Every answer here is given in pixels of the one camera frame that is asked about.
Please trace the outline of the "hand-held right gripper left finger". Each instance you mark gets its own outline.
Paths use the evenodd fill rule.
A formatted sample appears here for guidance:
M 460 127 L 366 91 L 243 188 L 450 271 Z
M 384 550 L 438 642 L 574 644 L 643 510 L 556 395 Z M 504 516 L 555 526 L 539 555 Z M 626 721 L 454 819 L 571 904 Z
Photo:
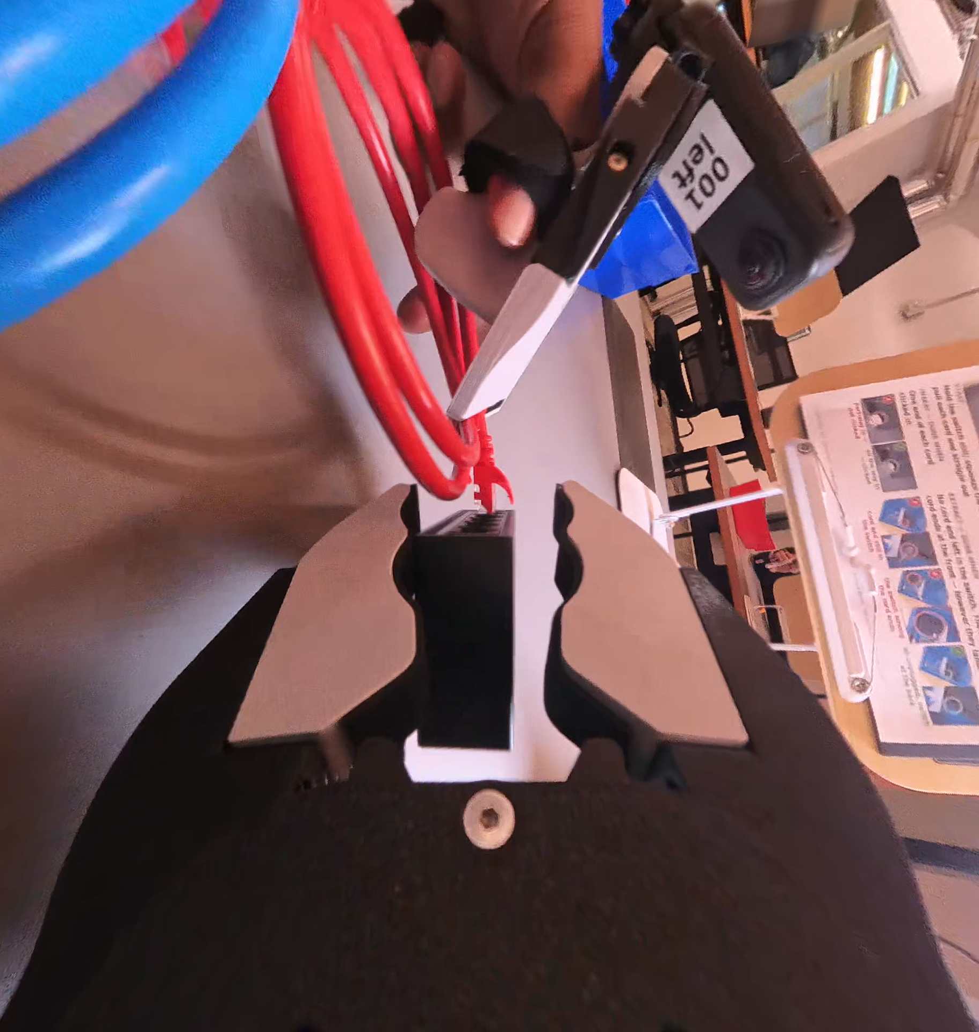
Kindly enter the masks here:
M 394 485 L 330 529 L 292 573 L 243 702 L 233 747 L 340 736 L 403 743 L 422 710 L 422 630 L 410 585 L 414 485 Z

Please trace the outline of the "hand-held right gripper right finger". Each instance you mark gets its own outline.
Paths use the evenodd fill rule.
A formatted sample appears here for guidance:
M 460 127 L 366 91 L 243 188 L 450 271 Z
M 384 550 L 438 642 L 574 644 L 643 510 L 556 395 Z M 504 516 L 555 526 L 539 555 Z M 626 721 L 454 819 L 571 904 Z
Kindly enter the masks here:
M 558 544 L 544 706 L 573 744 L 741 748 L 748 733 L 679 565 L 576 481 L 556 488 Z

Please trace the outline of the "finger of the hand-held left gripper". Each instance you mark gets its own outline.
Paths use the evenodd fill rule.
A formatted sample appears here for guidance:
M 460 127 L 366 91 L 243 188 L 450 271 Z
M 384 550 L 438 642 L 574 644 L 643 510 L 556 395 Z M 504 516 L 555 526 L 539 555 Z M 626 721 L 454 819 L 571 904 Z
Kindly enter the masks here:
M 450 420 L 467 421 L 505 404 L 577 289 L 577 279 L 544 265 L 520 275 L 447 407 Z

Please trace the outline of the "black network switch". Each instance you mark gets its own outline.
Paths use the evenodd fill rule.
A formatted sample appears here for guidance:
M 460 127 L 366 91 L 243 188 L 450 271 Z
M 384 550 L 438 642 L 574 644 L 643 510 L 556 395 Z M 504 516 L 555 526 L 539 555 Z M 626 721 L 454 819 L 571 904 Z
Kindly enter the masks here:
M 512 510 L 461 510 L 414 540 L 429 674 L 421 747 L 511 748 L 514 530 Z

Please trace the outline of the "person's left hand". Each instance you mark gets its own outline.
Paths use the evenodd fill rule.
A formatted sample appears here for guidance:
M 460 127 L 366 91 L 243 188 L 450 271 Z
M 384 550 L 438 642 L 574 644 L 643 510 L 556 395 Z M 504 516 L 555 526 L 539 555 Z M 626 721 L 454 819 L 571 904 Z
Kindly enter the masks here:
M 599 131 L 603 74 L 602 2 L 411 2 L 398 14 L 427 85 L 447 157 L 468 166 L 491 117 L 535 97 L 557 126 L 548 143 L 572 152 Z M 419 216 L 415 251 L 423 269 L 476 317 L 477 332 L 498 316 L 553 215 L 555 184 L 519 158 L 491 161 L 474 193 L 439 191 Z

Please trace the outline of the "blue plastic bin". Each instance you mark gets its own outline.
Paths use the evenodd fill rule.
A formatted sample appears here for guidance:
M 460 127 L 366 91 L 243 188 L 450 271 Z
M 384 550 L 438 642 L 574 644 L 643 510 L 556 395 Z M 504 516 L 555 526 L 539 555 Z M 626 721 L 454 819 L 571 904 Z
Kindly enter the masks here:
M 699 270 L 692 237 L 660 190 L 648 190 L 630 213 L 598 264 L 582 275 L 579 286 L 602 297 L 663 286 Z

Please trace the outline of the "black office chair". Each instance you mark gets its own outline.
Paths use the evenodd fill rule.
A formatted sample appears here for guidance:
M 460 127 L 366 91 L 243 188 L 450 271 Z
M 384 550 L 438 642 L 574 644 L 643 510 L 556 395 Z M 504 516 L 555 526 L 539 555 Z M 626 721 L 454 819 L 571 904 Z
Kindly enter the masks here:
M 654 391 L 659 399 L 666 400 L 673 416 L 693 419 L 700 414 L 700 408 L 690 395 L 685 380 L 676 324 L 667 315 L 659 314 L 653 319 L 652 330 L 650 370 Z

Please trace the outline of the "red chair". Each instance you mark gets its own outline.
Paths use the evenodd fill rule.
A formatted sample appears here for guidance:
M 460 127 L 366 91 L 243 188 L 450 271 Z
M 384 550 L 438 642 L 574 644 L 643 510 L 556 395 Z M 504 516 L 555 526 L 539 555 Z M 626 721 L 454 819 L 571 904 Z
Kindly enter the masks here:
M 766 513 L 766 498 L 746 499 L 729 507 L 735 533 L 740 544 L 748 552 L 771 552 L 775 543 L 770 533 Z

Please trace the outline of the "clear acrylic sheet holder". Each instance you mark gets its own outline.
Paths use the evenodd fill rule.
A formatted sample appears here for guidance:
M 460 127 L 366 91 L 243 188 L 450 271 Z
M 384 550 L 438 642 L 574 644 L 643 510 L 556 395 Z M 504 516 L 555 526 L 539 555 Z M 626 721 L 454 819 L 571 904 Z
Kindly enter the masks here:
M 854 527 L 818 448 L 793 439 L 784 450 L 789 498 L 799 517 L 799 556 L 808 563 L 818 606 L 815 626 L 833 663 L 833 685 L 847 703 L 870 700 L 876 680 L 879 593 Z

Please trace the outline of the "black flat card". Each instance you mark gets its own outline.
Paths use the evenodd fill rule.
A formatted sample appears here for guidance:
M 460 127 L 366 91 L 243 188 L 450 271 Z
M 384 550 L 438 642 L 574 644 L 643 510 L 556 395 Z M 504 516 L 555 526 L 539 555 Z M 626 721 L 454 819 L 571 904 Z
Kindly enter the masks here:
M 898 176 L 882 180 L 852 209 L 855 240 L 836 267 L 847 297 L 921 247 Z

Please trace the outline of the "printed instruction sheet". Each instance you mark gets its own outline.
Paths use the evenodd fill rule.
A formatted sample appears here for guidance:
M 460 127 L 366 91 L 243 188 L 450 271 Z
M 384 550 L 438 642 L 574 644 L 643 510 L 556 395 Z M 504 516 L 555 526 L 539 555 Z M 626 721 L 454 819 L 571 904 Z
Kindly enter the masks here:
M 807 394 L 818 448 L 872 568 L 884 755 L 979 765 L 979 365 Z

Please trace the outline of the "metal tube frame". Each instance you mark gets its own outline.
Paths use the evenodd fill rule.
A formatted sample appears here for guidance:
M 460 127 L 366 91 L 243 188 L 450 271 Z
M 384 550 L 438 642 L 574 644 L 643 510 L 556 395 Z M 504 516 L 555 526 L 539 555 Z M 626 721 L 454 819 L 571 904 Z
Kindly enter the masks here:
M 956 10 L 946 20 L 956 38 L 961 71 L 951 115 L 938 139 L 931 174 L 903 189 L 914 220 L 960 201 L 979 174 L 979 1 L 940 5 Z

